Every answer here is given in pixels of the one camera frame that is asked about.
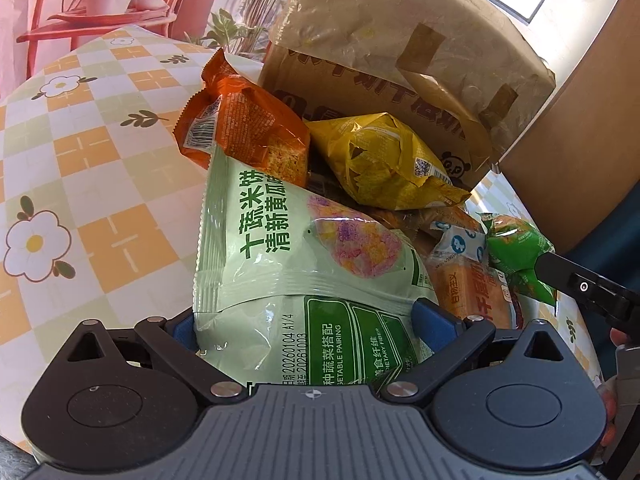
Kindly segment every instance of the green snack bag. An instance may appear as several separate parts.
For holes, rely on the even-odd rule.
[[[519,270],[508,277],[507,281],[513,290],[542,303],[556,306],[556,290],[546,283],[540,282],[533,269]]]
[[[424,296],[402,233],[213,144],[193,303],[210,364],[243,384],[380,387],[432,353],[410,323]]]
[[[486,246],[492,267],[506,275],[533,269],[538,256],[554,247],[533,225],[520,218],[496,213],[482,213],[487,228]]]

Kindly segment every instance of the table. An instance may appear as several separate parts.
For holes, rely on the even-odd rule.
[[[172,129],[212,54],[124,27],[0,104],[0,434],[24,449],[22,404],[81,320],[126,328],[191,305],[206,172],[179,153]],[[230,62],[257,79],[256,62]],[[532,221],[501,174],[488,174],[467,207]],[[575,302],[521,303],[598,382]]]

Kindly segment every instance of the triangular hole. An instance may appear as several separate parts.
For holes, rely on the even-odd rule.
[[[529,343],[526,357],[544,359],[545,361],[562,361],[562,354],[547,332],[536,332]]]
[[[100,350],[98,340],[93,333],[88,332],[82,336],[74,351],[71,352],[68,361],[88,361],[89,359],[99,359],[101,357],[104,357],[104,354]]]

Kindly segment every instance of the metal pin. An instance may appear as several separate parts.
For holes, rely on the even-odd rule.
[[[418,386],[408,381],[396,381],[388,384],[386,391],[393,397],[411,397],[418,393]]]
[[[211,393],[216,397],[235,397],[242,392],[242,386],[233,381],[220,381],[211,387]]]

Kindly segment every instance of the red tray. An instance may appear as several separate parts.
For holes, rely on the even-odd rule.
[[[126,23],[142,22],[152,18],[166,16],[169,6],[158,10],[127,9],[124,14],[102,14],[99,16],[87,16],[86,9],[70,10],[49,16],[50,20],[63,20],[72,25],[100,27],[103,25],[125,25]]]

